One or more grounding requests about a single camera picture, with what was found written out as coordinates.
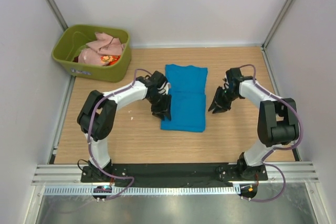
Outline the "blue t shirt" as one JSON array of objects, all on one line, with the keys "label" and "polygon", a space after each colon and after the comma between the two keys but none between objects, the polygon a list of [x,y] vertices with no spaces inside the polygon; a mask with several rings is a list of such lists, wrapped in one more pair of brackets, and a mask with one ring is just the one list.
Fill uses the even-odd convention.
[{"label": "blue t shirt", "polygon": [[206,128],[205,87],[208,69],[196,66],[165,66],[171,84],[171,119],[161,122],[161,129],[201,133]]}]

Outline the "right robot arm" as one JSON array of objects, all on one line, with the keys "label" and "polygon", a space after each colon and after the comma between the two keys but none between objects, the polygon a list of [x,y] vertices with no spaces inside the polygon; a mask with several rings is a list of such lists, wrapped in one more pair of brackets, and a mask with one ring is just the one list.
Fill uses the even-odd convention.
[{"label": "right robot arm", "polygon": [[172,86],[169,90],[172,118],[161,122],[162,130],[204,132],[205,112],[227,112],[236,99],[248,99],[258,108],[258,140],[241,153],[233,168],[234,176],[244,180],[257,178],[265,159],[275,150],[291,150],[301,142],[301,121],[294,99],[274,95],[255,76],[244,76],[240,67],[226,71],[224,83],[216,89],[208,109],[205,107],[207,68],[167,65],[165,71]]}]

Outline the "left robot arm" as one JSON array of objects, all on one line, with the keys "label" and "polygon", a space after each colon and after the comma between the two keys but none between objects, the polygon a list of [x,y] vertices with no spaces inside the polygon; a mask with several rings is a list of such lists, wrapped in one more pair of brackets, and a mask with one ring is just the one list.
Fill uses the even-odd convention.
[{"label": "left robot arm", "polygon": [[88,143],[89,160],[82,168],[82,182],[107,182],[120,179],[113,174],[113,165],[108,152],[107,137],[111,133],[116,112],[140,100],[148,100],[151,113],[160,120],[171,120],[170,83],[159,71],[153,74],[135,76],[133,81],[116,90],[89,93],[78,117],[77,123]]}]

